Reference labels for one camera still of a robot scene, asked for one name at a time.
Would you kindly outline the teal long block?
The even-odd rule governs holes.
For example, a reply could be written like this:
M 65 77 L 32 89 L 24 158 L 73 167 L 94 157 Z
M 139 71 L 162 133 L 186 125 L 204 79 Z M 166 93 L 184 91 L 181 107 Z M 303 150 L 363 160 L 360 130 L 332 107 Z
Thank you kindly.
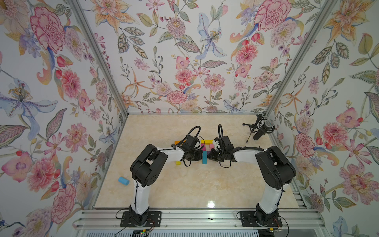
M 202 151 L 202 164 L 206 165 L 207 164 L 207 152 Z

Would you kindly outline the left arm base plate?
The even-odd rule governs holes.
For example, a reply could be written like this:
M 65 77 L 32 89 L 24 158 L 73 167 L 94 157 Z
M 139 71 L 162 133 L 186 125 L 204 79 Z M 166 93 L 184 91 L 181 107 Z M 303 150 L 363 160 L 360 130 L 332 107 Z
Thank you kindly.
M 162 220 L 161 211 L 147 211 L 142 215 L 134 212 L 124 212 L 120 221 L 120 227 L 126 228 L 152 228 L 160 227 Z

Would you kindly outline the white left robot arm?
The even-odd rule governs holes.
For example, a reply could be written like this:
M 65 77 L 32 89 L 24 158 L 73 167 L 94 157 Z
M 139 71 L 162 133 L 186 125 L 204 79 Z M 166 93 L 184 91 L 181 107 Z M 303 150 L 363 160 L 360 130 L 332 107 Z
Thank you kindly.
M 166 163 L 198 161 L 202 159 L 203 145 L 196 136 L 187 135 L 178 144 L 158 148 L 149 144 L 131 165 L 134 196 L 128 213 L 142 225 L 148 218 L 151 185 L 158 179 Z

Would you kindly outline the yellow long block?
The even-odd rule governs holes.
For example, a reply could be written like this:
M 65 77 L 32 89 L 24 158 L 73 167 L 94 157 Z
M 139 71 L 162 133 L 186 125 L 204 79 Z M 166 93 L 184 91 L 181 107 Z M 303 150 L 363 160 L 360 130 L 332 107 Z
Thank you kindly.
M 202 144 L 212 144 L 213 140 L 201 140 Z

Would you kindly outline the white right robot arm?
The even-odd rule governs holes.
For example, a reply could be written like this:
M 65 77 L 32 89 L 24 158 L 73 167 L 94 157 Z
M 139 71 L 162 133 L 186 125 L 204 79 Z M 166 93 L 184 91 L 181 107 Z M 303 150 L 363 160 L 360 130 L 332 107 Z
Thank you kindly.
M 227 136 L 215 138 L 214 147 L 207 158 L 217 162 L 249 163 L 258 165 L 265 181 L 265 190 L 256 206 L 254 217 L 257 225 L 265 227 L 279 217 L 280 200 L 285 187 L 296 176 L 296 170 L 282 151 L 271 146 L 235 147 Z

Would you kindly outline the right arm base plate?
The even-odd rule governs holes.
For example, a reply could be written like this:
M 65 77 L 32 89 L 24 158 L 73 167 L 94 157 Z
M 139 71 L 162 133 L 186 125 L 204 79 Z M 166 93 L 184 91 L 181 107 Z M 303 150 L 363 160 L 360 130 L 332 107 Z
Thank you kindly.
M 239 211 L 236 217 L 243 227 L 279 228 L 283 226 L 278 212 L 266 214 L 263 211 Z

